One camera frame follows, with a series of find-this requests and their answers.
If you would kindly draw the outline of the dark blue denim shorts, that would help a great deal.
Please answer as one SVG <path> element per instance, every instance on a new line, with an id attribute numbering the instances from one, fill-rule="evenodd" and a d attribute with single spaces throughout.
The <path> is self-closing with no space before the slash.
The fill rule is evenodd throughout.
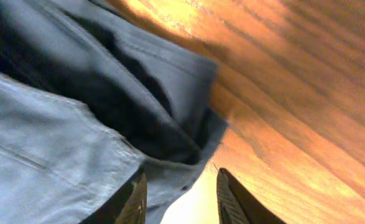
<path id="1" fill-rule="evenodd" d="M 105 2 L 0 0 L 0 223 L 80 223 L 139 168 L 160 223 L 227 128 L 217 68 Z"/>

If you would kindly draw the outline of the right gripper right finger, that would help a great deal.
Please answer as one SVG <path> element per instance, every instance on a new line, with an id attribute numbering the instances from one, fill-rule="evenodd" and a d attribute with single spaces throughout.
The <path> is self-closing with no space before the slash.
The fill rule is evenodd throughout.
<path id="1" fill-rule="evenodd" d="M 216 194 L 220 224 L 285 224 L 225 168 L 218 170 Z"/>

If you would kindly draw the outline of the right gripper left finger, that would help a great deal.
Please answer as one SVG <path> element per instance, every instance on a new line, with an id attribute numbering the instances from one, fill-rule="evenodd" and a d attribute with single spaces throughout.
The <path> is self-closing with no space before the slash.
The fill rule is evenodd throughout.
<path id="1" fill-rule="evenodd" d="M 144 224 L 147 178 L 139 168 L 109 200 L 80 224 Z"/>

